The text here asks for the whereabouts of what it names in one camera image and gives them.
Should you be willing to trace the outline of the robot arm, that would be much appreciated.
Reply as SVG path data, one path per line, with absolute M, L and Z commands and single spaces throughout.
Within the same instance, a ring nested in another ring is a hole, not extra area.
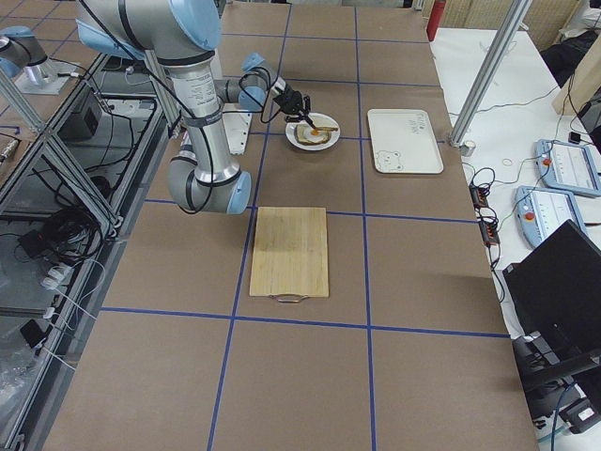
M 1 71 L 24 94 L 57 96 L 67 82 L 30 28 L 1 30 Z
M 259 54 L 243 62 L 236 86 L 215 80 L 210 63 L 221 41 L 221 22 L 213 1 L 81 1 L 77 13 L 84 45 L 136 62 L 152 52 L 170 78 L 167 92 L 179 104 L 186 128 L 168 171 L 178 206 L 189 214 L 243 213 L 252 178 L 230 153 L 223 106 L 239 103 L 259 112 L 272 96 L 287 120 L 300 122 L 309 117 L 309 97 Z

